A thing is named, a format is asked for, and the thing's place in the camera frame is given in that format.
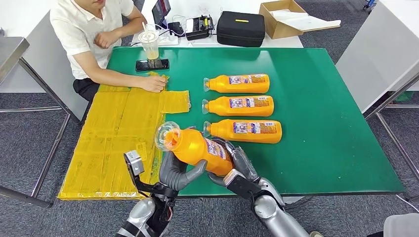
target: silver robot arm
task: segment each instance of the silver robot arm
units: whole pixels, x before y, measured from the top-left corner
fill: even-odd
[[[146,222],[153,215],[156,205],[151,197],[139,201],[129,213],[124,225],[115,234],[115,237],[146,236]]]
[[[267,179],[260,178],[259,185],[266,194],[254,201],[254,213],[274,237],[309,237],[308,233],[284,210],[285,202]]]
[[[137,151],[124,153],[132,182],[147,198],[139,201],[129,213],[115,237],[161,237],[167,233],[177,194],[205,172],[206,160],[201,160],[189,171],[173,152],[166,152],[159,172],[159,182],[150,185],[140,180],[144,166]]]
[[[234,169],[224,178],[208,173],[216,184],[225,186],[235,194],[250,199],[252,212],[264,223],[274,237],[309,237],[304,228],[285,211],[285,202],[275,186],[258,176],[252,163],[241,147],[214,137],[230,153]]]

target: smartphone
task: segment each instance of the smartphone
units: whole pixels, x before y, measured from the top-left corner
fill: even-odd
[[[169,69],[168,59],[139,60],[135,63],[137,72]]]

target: transparent bottle cap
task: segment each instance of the transparent bottle cap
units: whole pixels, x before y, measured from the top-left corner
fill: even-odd
[[[208,121],[204,122],[203,135],[204,137],[209,137],[211,135],[211,123]]]
[[[204,91],[207,92],[210,90],[210,79],[204,78]]]
[[[157,130],[154,141],[156,147],[167,152],[173,149],[180,138],[180,128],[177,123],[169,121],[163,123]]]
[[[203,99],[202,100],[202,113],[204,115],[208,114],[210,112],[209,103],[208,100]]]

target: bottle label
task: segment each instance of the bottle label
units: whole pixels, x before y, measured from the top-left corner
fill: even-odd
[[[222,159],[226,159],[224,148],[216,143],[211,141],[210,139],[205,138],[207,142],[208,152],[216,157],[220,157]]]
[[[231,98],[230,108],[242,107],[263,107],[269,106],[269,100],[266,96],[252,97],[252,98]]]
[[[265,82],[264,74],[252,74],[252,75],[239,75],[229,76],[230,84],[242,84],[242,83],[259,83]]]
[[[277,127],[274,122],[234,122],[233,132],[253,134],[277,133]]]

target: man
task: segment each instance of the man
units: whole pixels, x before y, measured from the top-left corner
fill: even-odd
[[[122,26],[122,17],[129,23]],[[166,79],[158,76],[124,75],[106,66],[121,38],[143,30],[144,16],[132,0],[56,0],[50,12],[51,24],[67,52],[75,77],[76,93],[92,101],[99,84],[139,87],[160,92]]]

